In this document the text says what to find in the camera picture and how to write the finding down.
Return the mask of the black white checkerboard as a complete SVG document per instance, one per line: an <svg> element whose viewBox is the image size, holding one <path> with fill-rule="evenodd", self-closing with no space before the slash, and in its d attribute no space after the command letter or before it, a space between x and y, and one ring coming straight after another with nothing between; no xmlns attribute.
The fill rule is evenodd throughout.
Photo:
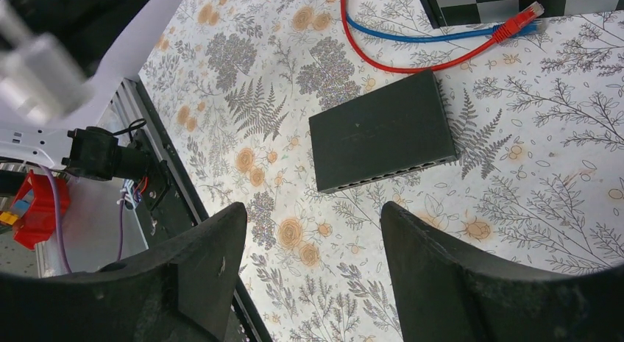
<svg viewBox="0 0 624 342"><path fill-rule="evenodd" d="M420 0L434 28L504 22L534 2L543 18L623 9L623 0Z"/></svg>

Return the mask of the black network switch box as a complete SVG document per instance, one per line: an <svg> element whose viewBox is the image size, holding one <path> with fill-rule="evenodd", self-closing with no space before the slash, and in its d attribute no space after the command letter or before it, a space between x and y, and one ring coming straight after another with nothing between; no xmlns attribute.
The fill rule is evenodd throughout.
<svg viewBox="0 0 624 342"><path fill-rule="evenodd" d="M309 118L321 193L457 160L439 83L431 70L407 76Z"/></svg>

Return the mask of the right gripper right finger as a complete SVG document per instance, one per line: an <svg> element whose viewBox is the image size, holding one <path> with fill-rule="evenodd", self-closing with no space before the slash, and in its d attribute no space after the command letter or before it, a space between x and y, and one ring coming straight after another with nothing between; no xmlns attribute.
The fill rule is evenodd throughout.
<svg viewBox="0 0 624 342"><path fill-rule="evenodd" d="M505 260L394 202L380 215L404 341L621 341L623 267L572 276Z"/></svg>

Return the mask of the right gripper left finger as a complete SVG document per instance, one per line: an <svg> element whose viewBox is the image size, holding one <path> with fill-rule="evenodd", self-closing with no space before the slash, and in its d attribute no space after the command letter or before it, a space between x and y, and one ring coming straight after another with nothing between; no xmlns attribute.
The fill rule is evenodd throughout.
<svg viewBox="0 0 624 342"><path fill-rule="evenodd" d="M240 202L99 271L1 276L3 341L223 341L247 230Z"/></svg>

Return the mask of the red plastic bin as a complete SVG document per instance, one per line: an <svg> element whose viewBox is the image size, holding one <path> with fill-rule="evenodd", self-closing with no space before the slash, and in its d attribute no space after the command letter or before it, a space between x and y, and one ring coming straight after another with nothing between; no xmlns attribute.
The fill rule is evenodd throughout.
<svg viewBox="0 0 624 342"><path fill-rule="evenodd" d="M50 239L56 229L55 200L46 175L29 171L1 223L13 228L13 239L29 250Z"/></svg>

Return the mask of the floral patterned table mat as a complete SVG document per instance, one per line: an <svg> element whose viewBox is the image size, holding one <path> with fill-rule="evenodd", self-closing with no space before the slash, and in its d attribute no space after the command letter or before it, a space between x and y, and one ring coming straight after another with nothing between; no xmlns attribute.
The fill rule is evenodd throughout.
<svg viewBox="0 0 624 342"><path fill-rule="evenodd" d="M140 78L203 207L247 209L271 341L407 341L393 202L566 275L623 263L623 0L182 0Z"/></svg>

